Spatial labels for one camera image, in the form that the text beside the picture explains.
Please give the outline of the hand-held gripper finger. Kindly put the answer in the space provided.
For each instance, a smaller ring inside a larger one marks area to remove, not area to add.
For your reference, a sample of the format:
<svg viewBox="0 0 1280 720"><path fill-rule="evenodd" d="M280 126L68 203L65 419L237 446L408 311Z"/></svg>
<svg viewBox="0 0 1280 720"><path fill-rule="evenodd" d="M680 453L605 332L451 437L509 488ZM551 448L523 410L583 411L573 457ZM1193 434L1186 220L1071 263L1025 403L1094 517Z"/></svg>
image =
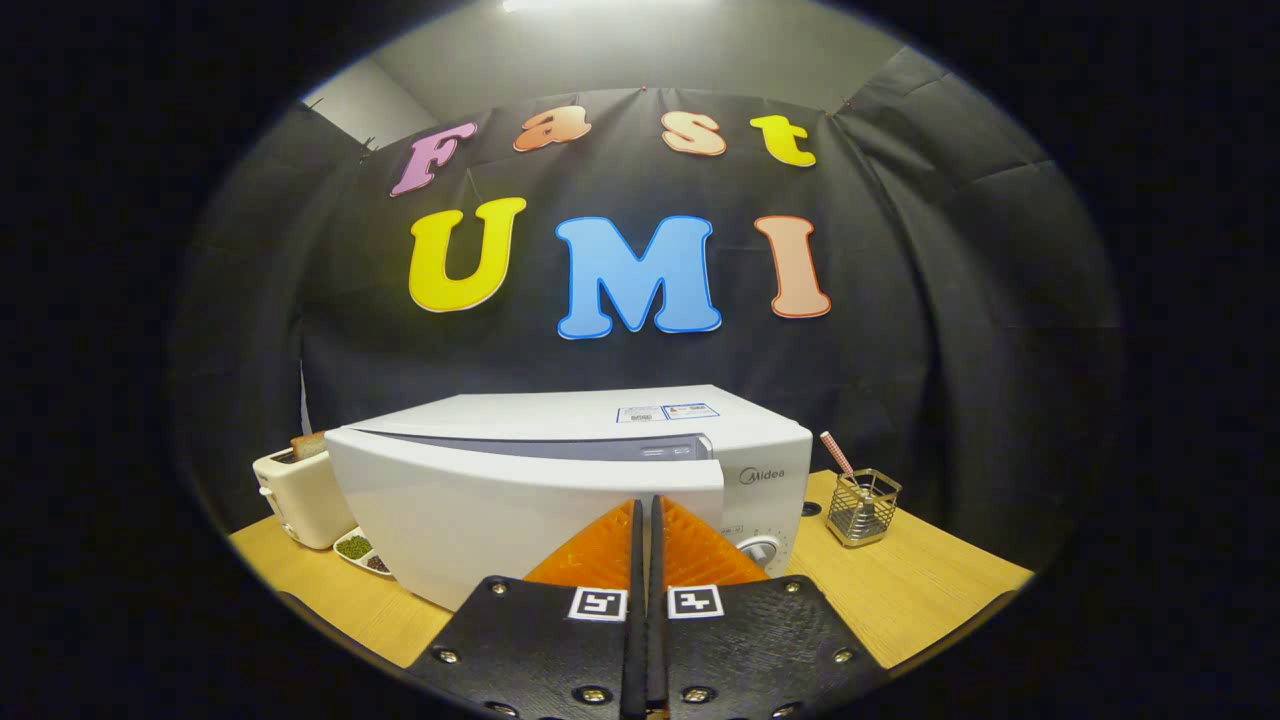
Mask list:
<svg viewBox="0 0 1280 720"><path fill-rule="evenodd" d="M666 719L818 719L890 679L803 575L680 584L672 532L682 507L652 501L648 703Z"/></svg>
<svg viewBox="0 0 1280 720"><path fill-rule="evenodd" d="M588 556L552 582L484 577L408 678L485 719L641 717L643 505L582 533Z"/></svg>

